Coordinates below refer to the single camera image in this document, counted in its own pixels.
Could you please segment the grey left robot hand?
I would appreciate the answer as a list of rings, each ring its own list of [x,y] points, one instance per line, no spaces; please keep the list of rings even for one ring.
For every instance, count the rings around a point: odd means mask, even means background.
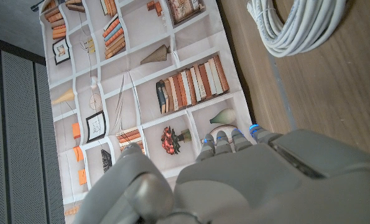
[[[370,223],[370,154],[306,129],[207,134],[170,185],[129,144],[75,223]]]

